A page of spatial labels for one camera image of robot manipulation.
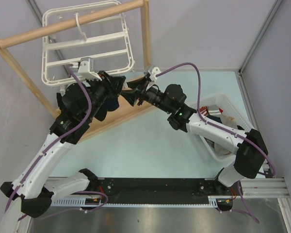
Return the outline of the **dark blue sock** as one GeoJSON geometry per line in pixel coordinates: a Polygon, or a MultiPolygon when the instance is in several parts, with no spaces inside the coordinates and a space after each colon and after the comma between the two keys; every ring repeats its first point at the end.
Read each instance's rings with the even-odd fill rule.
{"type": "Polygon", "coordinates": [[[112,98],[107,98],[102,107],[105,109],[107,112],[113,112],[119,108],[119,101],[118,97],[112,97],[112,98]]]}
{"type": "Polygon", "coordinates": [[[212,116],[212,115],[207,115],[207,118],[211,119],[211,120],[214,120],[220,124],[222,124],[222,120],[220,117],[217,117],[217,116],[212,116]]]}

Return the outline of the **black sock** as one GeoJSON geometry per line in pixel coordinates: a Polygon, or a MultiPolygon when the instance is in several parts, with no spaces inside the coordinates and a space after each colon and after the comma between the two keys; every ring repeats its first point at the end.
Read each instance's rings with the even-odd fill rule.
{"type": "Polygon", "coordinates": [[[103,108],[100,108],[100,109],[96,112],[94,118],[97,119],[98,121],[104,121],[105,118],[106,118],[106,116],[107,116],[107,110],[105,110],[105,109],[103,109],[103,108]]]}

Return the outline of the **white plastic clip hanger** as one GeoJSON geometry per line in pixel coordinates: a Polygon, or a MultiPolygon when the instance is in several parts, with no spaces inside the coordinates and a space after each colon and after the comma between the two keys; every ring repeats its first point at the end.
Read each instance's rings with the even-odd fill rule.
{"type": "Polygon", "coordinates": [[[43,37],[42,82],[51,87],[73,83],[73,78],[56,76],[55,70],[73,64],[77,71],[87,57],[93,60],[94,71],[120,75],[134,70],[124,13],[43,37]]]}

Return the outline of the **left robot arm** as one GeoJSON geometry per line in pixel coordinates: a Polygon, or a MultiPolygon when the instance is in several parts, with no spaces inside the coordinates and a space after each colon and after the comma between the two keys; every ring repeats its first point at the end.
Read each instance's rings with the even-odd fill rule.
{"type": "Polygon", "coordinates": [[[72,76],[76,83],[71,84],[64,95],[57,93],[61,113],[50,127],[41,149],[17,179],[4,182],[0,187],[8,197],[6,209],[12,201],[20,199],[21,212],[36,218],[58,199],[83,191],[92,194],[97,190],[97,177],[86,168],[58,183],[47,183],[47,179],[88,131],[94,118],[103,121],[108,112],[119,108],[118,97],[126,77],[100,71],[98,80],[87,79],[87,84],[83,84],[74,73],[72,76]]]}

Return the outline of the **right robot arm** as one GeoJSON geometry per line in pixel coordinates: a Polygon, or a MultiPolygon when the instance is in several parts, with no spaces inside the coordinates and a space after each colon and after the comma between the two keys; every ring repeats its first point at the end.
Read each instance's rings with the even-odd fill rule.
{"type": "Polygon", "coordinates": [[[131,106],[147,102],[157,107],[169,114],[167,120],[174,130],[207,138],[236,156],[235,161],[216,176],[214,190],[218,194],[225,195],[234,183],[243,178],[256,178],[268,153],[259,131],[234,129],[202,116],[197,109],[185,104],[187,96],[179,84],[170,84],[162,92],[156,85],[148,87],[149,81],[144,76],[128,82],[129,89],[121,91],[121,96],[131,106]]]}

